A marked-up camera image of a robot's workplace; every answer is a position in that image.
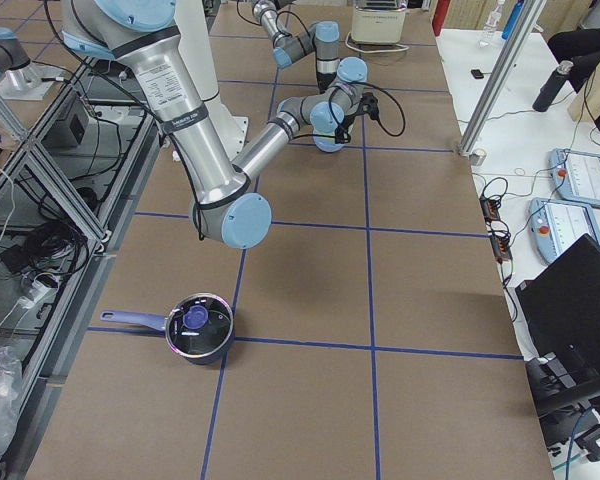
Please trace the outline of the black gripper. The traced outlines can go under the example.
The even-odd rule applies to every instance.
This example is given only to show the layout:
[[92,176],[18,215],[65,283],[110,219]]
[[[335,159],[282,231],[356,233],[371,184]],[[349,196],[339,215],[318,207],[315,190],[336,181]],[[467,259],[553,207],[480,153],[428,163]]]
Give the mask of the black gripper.
[[320,93],[324,93],[336,78],[335,73],[316,73],[316,82]]
[[357,117],[368,115],[372,120],[380,120],[378,99],[371,92],[364,92],[361,100],[352,113],[346,114],[342,122],[336,127],[334,137],[336,144],[347,144],[351,141],[349,129]]

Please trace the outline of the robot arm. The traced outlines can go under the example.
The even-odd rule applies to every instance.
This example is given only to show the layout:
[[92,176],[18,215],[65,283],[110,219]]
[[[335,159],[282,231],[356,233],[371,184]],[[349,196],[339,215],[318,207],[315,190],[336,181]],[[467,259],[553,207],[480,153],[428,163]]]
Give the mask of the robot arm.
[[313,54],[319,94],[291,97],[263,130],[230,155],[210,111],[212,93],[198,86],[215,77],[202,8],[192,1],[64,1],[64,45],[81,55],[128,67],[151,113],[182,161],[193,190],[191,220],[200,237],[248,249],[267,235],[272,212],[250,185],[305,126],[316,146],[338,150],[362,111],[368,68],[358,57],[339,55],[339,27],[323,21],[294,36],[278,22],[283,1],[253,1],[253,18],[285,68]]
[[303,32],[292,34],[279,19],[291,1],[251,1],[251,12],[272,42],[272,56],[279,69],[286,69],[311,54],[315,58],[315,75],[319,91],[324,93],[335,80],[340,64],[339,25],[335,21],[314,22]]

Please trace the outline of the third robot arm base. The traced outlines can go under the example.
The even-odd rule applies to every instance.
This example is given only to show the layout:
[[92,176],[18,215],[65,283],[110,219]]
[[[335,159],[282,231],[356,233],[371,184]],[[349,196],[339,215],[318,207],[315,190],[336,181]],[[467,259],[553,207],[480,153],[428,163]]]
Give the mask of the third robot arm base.
[[0,95],[7,100],[41,101],[49,90],[15,33],[0,27]]

